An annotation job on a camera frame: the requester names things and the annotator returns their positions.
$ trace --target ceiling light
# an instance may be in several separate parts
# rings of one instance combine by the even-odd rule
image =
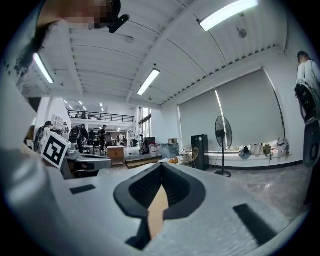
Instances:
[[[41,72],[43,73],[43,75],[45,76],[45,78],[48,80],[49,84],[53,84],[54,80],[51,78],[51,75],[47,71],[47,69],[46,69],[44,63],[42,62],[39,54],[35,53],[33,55],[33,59],[34,59],[35,63],[38,65],[38,67],[41,70]]]
[[[145,93],[145,91],[148,89],[148,87],[151,85],[151,83],[157,78],[157,76],[160,74],[160,71],[157,69],[153,69],[150,73],[150,75],[148,76],[148,78],[145,80],[145,82],[143,83],[143,85],[140,87],[139,91],[138,91],[138,95],[142,95]]]
[[[230,17],[242,13],[243,11],[258,5],[258,0],[239,0],[233,2],[226,7],[218,10],[214,14],[200,21],[200,26],[208,31],[219,23],[229,19]]]

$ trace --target baseboard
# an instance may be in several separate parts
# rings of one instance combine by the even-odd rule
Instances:
[[[302,165],[304,163],[303,160],[288,162],[282,164],[268,165],[268,166],[254,166],[254,167],[236,167],[236,166],[225,166],[225,170],[237,170],[237,171],[262,171],[262,170],[272,170],[272,169],[280,169],[292,166]],[[215,169],[221,169],[222,166],[212,165]]]

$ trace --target wooden cabinet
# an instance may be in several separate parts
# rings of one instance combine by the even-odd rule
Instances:
[[[111,159],[112,166],[125,165],[124,146],[108,146],[108,157]]]

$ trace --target cable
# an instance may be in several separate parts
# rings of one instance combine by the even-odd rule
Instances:
[[[215,160],[214,166],[216,166],[216,164],[217,164],[218,157],[219,157],[219,153],[220,153],[220,145],[219,145],[218,155],[216,156],[216,160]]]

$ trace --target roller blind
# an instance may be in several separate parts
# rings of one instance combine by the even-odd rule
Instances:
[[[277,97],[263,70],[218,87],[217,92],[223,115],[231,125],[233,146],[284,137]]]
[[[221,116],[214,90],[179,105],[183,147],[191,145],[191,136],[208,135],[209,150],[219,150],[215,136],[216,119]]]

